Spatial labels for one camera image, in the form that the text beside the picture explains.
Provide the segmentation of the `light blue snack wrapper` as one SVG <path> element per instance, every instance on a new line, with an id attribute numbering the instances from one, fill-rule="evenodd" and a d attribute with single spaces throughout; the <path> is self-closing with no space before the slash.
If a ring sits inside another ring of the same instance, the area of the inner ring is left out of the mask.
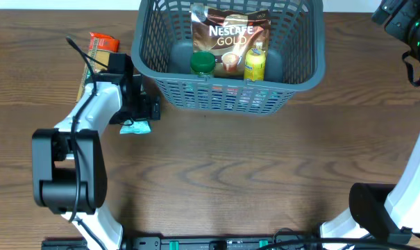
<path id="1" fill-rule="evenodd" d="M 120 129 L 120 134 L 147 134 L 151 132 L 148 121 L 126 120 Z"/>

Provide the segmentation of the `small colourful milk carton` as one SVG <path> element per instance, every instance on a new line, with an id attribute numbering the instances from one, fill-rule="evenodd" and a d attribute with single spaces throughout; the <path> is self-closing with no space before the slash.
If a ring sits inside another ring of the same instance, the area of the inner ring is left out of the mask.
<path id="1" fill-rule="evenodd" d="M 251 87 L 239 89 L 237 87 L 222 87 L 183 84 L 187 107 L 195 105 L 197 108 L 214 110 L 246 110 L 252 108 L 270 108 L 283 95 L 282 92 L 254 90 Z"/>

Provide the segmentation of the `orange spaghetti packet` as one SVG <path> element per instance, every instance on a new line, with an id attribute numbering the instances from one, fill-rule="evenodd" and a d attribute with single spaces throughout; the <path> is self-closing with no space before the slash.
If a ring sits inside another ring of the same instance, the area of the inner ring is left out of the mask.
<path id="1" fill-rule="evenodd" d="M 88 60 L 95 73 L 106 69 L 110 54 L 117 53 L 120 40 L 102 33 L 90 33 L 90 44 L 87 54 L 96 60 Z"/>

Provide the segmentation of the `green lid jar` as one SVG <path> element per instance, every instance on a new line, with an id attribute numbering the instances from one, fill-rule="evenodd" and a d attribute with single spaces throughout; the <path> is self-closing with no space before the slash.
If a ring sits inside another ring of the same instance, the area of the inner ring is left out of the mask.
<path id="1" fill-rule="evenodd" d="M 194 52 L 190 59 L 191 72 L 199 77 L 213 77 L 215 66 L 215 56 L 207 51 Z"/>

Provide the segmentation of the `brown Nescafe Gold pouch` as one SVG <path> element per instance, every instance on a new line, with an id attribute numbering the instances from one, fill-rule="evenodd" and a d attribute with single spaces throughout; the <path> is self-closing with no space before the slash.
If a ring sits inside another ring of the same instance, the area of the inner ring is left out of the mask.
<path id="1" fill-rule="evenodd" d="M 271 15 L 266 9 L 241 13 L 194 3 L 190 13 L 193 51 L 215 56 L 216 77 L 243 77 L 247 52 L 252 48 L 268 50 Z"/>

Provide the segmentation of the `yellow Mentos bottle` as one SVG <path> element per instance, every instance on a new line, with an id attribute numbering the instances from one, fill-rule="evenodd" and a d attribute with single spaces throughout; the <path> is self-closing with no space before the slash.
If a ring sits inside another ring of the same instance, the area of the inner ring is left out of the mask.
<path id="1" fill-rule="evenodd" d="M 244 80 L 263 81 L 266 58 L 263 42 L 256 42 L 245 55 Z"/>

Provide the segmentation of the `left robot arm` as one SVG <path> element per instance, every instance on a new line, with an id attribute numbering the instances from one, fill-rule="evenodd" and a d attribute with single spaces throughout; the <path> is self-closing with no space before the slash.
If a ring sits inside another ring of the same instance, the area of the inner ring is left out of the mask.
<path id="1" fill-rule="evenodd" d="M 105 203 L 108 178 L 100 137 L 110 124 L 131 126 L 160 119 L 160 99 L 142 90 L 131 57 L 112 53 L 87 78 L 73 110 L 53 128 L 32 136 L 33 196 L 37 205 L 62 215 L 80 238 L 50 237 L 42 249 L 134 249 L 135 240 Z"/>

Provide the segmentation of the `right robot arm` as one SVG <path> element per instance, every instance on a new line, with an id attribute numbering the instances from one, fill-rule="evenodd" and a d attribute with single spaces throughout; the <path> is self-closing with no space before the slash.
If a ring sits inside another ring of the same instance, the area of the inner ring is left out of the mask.
<path id="1" fill-rule="evenodd" d="M 402 58 L 420 64 L 420 0 L 382 1 L 371 17 L 387 34 L 409 46 Z M 414 67 L 405 63 L 411 85 L 420 87 Z M 319 227 L 318 249 L 400 249 L 420 239 L 420 134 L 396 184 L 356 183 L 349 207 Z"/>

